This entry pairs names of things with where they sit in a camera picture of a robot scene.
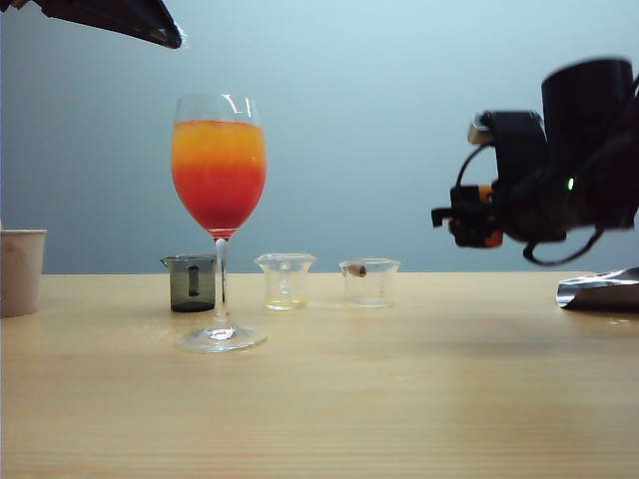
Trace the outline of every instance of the gray wall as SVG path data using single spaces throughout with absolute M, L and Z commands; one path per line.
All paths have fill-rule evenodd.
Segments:
M 404 270 L 533 268 L 512 240 L 460 249 L 430 227 L 470 151 L 469 120 L 540 111 L 541 81 L 578 60 L 639 66 L 636 0 L 166 4 L 188 34 L 179 51 L 35 4 L 3 15 L 2 221 L 49 229 L 48 272 L 159 271 L 163 255 L 212 249 L 169 169 L 175 101 L 205 90 L 253 95 L 268 141 L 268 185 L 232 241 L 231 270 L 284 250 L 316 254 L 315 270 L 360 254 Z M 467 179 L 494 176 L 485 153 Z M 638 264 L 637 238 L 608 234 L 569 267 Z

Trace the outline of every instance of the wine glass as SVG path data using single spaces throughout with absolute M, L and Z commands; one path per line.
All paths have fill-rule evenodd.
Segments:
M 179 337 L 176 345 L 194 352 L 224 352 L 260 344 L 266 337 L 235 325 L 227 307 L 229 239 L 258 204 L 267 174 L 254 101 L 230 94 L 180 98 L 171 170 L 182 204 L 209 232 L 217 254 L 213 323 Z

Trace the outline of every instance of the robotic arm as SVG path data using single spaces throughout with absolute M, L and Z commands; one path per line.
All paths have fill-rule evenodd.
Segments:
M 632 229 L 639 206 L 638 84 L 629 62 L 593 60 L 544 80 L 545 122 L 535 112 L 478 115 L 468 134 L 478 148 L 450 190 L 450 208 L 432 210 L 433 226 L 448 220 L 459 246 L 499 246 L 506 233 L 526 243 L 524 257 L 542 265 L 579 257 L 606 230 Z M 495 149 L 497 180 L 463 185 L 468 163 L 487 147 Z M 579 227 L 594 227 L 594 234 L 575 254 L 535 257 L 539 243 L 563 241 Z
M 22 8 L 29 0 L 0 0 L 0 11 Z M 34 0 L 48 17 L 123 33 L 179 48 L 182 37 L 162 0 Z

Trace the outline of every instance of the clear beaker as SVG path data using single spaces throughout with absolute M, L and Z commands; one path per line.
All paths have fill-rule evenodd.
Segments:
M 265 276 L 265 306 L 276 311 L 298 309 L 307 302 L 306 276 L 316 257 L 306 252 L 269 252 L 255 262 Z
M 357 257 L 339 264 L 346 302 L 360 307 L 386 307 L 394 303 L 394 284 L 401 263 L 386 257 Z

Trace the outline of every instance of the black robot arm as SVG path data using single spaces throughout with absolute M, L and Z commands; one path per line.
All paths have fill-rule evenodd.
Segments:
M 587 252 L 606 230 L 634 227 L 639 206 L 639 100 L 630 63 L 579 63 L 542 84 L 544 120 L 535 112 L 484 112 L 468 141 L 478 149 L 450 191 L 451 206 L 432 210 L 435 227 L 448 220 L 461 246 L 493 247 L 501 235 L 526 242 L 524 256 L 557 265 Z M 493 147 L 497 179 L 490 186 L 461 184 L 468 161 Z M 557 261 L 534 256 L 541 242 L 594 227 L 590 241 Z

